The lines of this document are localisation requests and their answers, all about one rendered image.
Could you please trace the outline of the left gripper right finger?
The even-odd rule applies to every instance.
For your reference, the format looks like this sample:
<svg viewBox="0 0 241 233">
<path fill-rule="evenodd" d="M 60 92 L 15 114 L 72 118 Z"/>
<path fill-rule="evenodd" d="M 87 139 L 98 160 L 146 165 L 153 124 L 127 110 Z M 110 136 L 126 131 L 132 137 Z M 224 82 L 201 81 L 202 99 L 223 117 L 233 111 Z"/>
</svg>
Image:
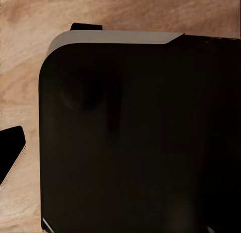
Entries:
<svg viewBox="0 0 241 233">
<path fill-rule="evenodd" d="M 230 126 L 226 135 L 226 144 L 241 165 L 241 128 Z"/>
</svg>

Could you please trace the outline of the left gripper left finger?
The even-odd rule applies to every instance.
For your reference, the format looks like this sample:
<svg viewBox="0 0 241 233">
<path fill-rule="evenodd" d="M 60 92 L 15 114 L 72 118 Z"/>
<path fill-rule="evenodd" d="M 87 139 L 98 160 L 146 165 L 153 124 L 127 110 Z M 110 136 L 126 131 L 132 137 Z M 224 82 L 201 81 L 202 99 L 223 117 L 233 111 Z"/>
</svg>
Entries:
<svg viewBox="0 0 241 233">
<path fill-rule="evenodd" d="M 25 135 L 21 126 L 0 131 L 0 185 L 25 144 Z"/>
</svg>

